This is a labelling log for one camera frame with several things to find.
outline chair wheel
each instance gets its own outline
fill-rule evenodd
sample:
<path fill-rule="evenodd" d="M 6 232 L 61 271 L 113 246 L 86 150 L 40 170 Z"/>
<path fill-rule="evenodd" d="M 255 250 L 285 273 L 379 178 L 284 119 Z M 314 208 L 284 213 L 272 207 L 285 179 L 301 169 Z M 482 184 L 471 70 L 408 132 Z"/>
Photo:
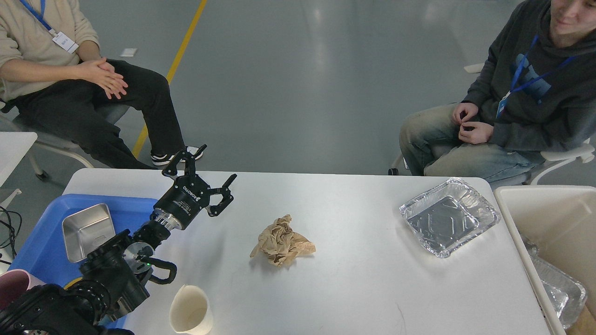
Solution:
<path fill-rule="evenodd" d="M 42 170 L 42 173 L 40 175 L 38 175 L 37 173 L 35 174 L 35 177 L 37 177 L 39 180 L 41 181 L 46 181 L 48 179 L 48 174 L 45 173 L 45 171 Z"/>

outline black pants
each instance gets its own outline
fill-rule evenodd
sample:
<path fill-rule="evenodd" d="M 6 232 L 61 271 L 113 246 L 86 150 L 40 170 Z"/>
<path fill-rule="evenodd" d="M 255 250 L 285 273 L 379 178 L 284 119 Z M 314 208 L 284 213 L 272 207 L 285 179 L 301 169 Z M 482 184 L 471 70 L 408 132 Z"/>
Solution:
<path fill-rule="evenodd" d="M 174 154 L 184 148 L 170 88 L 162 75 L 125 61 L 108 60 L 128 84 L 121 99 L 108 99 L 98 85 L 85 80 L 61 80 L 40 91 L 13 100 L 18 112 L 111 168 L 152 169 L 139 162 L 119 138 L 120 128 L 105 121 L 95 108 L 124 104 L 142 111 L 151 151 Z"/>

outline paper cup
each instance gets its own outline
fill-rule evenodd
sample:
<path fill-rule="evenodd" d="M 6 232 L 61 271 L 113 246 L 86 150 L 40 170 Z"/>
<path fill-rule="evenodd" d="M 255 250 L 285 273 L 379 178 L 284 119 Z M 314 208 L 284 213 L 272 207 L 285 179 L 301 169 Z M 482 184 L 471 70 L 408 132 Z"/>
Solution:
<path fill-rule="evenodd" d="M 0 275 L 0 311 L 33 286 L 45 283 L 29 272 L 14 269 Z"/>
<path fill-rule="evenodd" d="M 182 285 L 170 307 L 170 325 L 179 334 L 205 335 L 211 330 L 213 314 L 202 289 Z"/>

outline jeans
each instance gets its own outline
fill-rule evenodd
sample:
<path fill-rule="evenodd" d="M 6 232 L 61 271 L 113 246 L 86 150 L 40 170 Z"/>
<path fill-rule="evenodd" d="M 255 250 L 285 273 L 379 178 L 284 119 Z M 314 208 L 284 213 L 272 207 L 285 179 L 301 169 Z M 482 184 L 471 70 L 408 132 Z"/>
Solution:
<path fill-rule="evenodd" d="M 184 149 L 166 78 L 125 61 L 108 60 L 128 84 L 121 99 L 108 99 L 98 85 L 85 80 L 61 80 L 13 100 L 18 112 L 56 135 L 78 144 L 84 152 L 111 168 L 154 169 L 139 162 L 120 139 L 120 128 L 95 112 L 105 104 L 124 104 L 142 111 L 151 151 L 175 154 Z"/>
<path fill-rule="evenodd" d="M 451 119 L 457 105 L 419 111 L 406 119 L 399 145 L 412 175 L 479 177 L 494 182 L 520 175 L 538 164 L 496 144 L 462 142 L 458 138 L 460 127 Z M 439 144 L 452 149 L 435 157 L 431 147 Z"/>

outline blue plastic bin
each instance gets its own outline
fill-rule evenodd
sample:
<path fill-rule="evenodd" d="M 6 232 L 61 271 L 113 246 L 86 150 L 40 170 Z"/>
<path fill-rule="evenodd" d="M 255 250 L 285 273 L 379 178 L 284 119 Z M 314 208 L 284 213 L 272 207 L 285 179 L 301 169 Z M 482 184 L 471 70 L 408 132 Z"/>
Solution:
<path fill-rule="evenodd" d="M 81 277 L 79 267 L 85 262 L 71 263 L 66 256 L 62 221 L 67 216 L 96 204 L 108 206 L 116 234 L 129 229 L 135 232 L 149 220 L 153 205 L 151 198 L 92 196 L 89 194 L 66 194 L 56 198 L 45 209 L 44 214 L 31 235 L 14 259 L 10 269 L 24 269 L 45 283 L 65 286 Z M 122 328 L 125 318 L 107 325 L 108 328 Z"/>

